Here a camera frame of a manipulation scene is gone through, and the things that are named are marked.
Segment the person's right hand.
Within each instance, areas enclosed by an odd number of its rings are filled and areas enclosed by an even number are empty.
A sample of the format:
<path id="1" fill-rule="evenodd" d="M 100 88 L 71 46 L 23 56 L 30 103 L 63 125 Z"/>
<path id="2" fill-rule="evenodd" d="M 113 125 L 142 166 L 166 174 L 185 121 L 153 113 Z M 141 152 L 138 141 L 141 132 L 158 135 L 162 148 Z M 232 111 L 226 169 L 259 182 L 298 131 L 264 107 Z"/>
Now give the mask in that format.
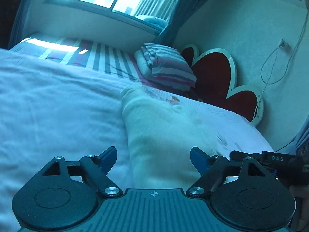
<path id="1" fill-rule="evenodd" d="M 301 199 L 301 209 L 296 231 L 303 231 L 308 226 L 309 220 L 309 186 L 292 185 L 289 187 L 289 190 L 294 197 Z"/>

